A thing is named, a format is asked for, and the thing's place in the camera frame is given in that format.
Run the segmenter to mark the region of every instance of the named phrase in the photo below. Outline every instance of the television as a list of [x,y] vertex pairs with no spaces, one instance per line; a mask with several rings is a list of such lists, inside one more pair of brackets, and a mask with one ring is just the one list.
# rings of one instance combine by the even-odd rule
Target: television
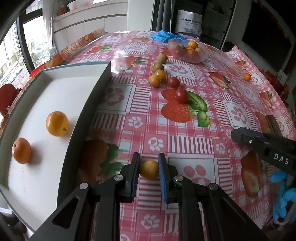
[[284,64],[291,43],[276,18],[256,2],[252,2],[242,41],[261,55],[276,71]]

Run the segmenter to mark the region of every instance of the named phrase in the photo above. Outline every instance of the white tray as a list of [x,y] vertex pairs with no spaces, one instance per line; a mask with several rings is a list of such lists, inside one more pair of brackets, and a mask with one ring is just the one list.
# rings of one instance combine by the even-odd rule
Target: white tray
[[[108,62],[59,66],[42,71],[13,109],[0,139],[0,191],[8,205],[32,230],[74,189],[79,152],[105,86],[111,79]],[[70,128],[52,136],[45,121],[62,111]],[[12,157],[12,145],[23,137],[33,148],[25,165]]]

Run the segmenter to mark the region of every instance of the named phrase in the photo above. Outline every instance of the silver bolt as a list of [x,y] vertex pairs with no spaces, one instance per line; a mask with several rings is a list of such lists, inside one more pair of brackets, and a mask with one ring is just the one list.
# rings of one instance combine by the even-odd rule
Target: silver bolt
[[217,190],[218,189],[218,185],[216,183],[210,183],[209,188],[211,190]]
[[80,185],[79,185],[79,187],[80,187],[80,189],[87,189],[88,188],[88,184],[87,183],[81,183]]
[[116,175],[116,176],[114,177],[114,179],[115,179],[115,181],[120,181],[120,180],[123,179],[123,176],[122,176],[122,175]]
[[174,177],[174,179],[177,181],[177,182],[180,182],[183,180],[183,177],[181,175],[177,175]]

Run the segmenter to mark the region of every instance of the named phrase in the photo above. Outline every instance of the bag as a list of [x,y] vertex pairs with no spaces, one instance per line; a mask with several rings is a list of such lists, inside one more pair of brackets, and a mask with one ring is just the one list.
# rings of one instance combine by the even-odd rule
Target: bag
[[202,33],[202,16],[198,13],[178,10],[176,33],[194,34],[199,37]]

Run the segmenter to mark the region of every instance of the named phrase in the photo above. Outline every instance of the fruit bowl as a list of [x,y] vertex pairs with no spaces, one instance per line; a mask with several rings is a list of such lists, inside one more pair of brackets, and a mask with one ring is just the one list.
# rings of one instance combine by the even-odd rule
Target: fruit bowl
[[198,42],[198,47],[202,49],[200,52],[197,52],[193,49],[187,49],[187,43],[187,40],[183,41],[179,38],[169,39],[168,49],[175,58],[194,64],[204,61],[209,55],[208,49],[201,42]]

